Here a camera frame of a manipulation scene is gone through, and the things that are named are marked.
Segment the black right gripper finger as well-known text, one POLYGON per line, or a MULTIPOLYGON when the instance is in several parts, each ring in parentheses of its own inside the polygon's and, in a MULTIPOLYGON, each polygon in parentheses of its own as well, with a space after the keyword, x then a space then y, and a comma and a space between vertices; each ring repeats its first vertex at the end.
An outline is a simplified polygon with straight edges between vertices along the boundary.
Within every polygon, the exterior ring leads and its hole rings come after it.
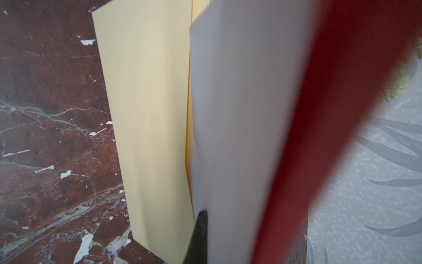
POLYGON ((192 232, 187 253, 182 264, 207 264, 208 212, 202 210, 192 232))

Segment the cream yellow envelope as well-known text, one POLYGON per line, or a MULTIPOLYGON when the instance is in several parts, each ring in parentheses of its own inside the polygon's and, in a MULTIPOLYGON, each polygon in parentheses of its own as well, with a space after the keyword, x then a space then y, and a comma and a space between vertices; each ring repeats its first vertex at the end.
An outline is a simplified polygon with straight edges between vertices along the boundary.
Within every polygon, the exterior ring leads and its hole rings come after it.
POLYGON ((92 14, 133 239, 182 264, 199 213, 186 173, 191 1, 111 1, 92 14))

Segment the red bordered pink letter paper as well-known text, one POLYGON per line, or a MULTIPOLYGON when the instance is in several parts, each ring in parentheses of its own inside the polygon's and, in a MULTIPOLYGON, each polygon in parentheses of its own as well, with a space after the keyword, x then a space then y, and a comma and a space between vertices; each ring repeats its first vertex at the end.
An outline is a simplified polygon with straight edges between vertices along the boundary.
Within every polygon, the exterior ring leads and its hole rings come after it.
POLYGON ((282 259, 421 27, 421 1, 211 2, 190 29, 208 263, 282 259))

